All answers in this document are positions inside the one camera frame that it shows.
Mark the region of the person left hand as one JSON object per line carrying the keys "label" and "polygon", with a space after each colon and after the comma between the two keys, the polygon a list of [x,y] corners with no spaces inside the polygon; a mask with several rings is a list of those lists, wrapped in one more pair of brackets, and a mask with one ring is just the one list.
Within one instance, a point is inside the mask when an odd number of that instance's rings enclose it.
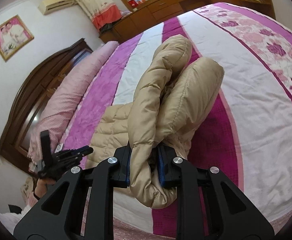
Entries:
{"label": "person left hand", "polygon": [[34,197],[39,200],[48,191],[48,187],[55,185],[56,181],[51,178],[38,179],[36,187],[33,191]]}

